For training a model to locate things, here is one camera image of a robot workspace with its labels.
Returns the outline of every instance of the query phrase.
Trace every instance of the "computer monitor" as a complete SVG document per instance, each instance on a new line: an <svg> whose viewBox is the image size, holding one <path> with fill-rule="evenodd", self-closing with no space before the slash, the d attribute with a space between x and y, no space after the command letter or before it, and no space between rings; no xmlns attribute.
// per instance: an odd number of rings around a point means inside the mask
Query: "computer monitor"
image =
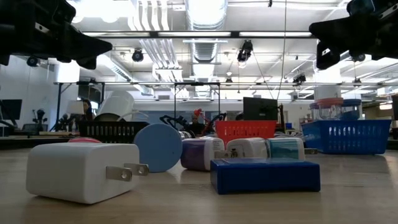
<svg viewBox="0 0 398 224"><path fill-rule="evenodd" d="M10 120L11 119L9 117L10 115L15 120L21 118L22 100L1 100L1 102L3 106L0 108L1 109L0 119Z"/></svg>
<svg viewBox="0 0 398 224"><path fill-rule="evenodd" d="M277 121L278 101L263 98L243 98L243 118L245 121Z"/></svg>

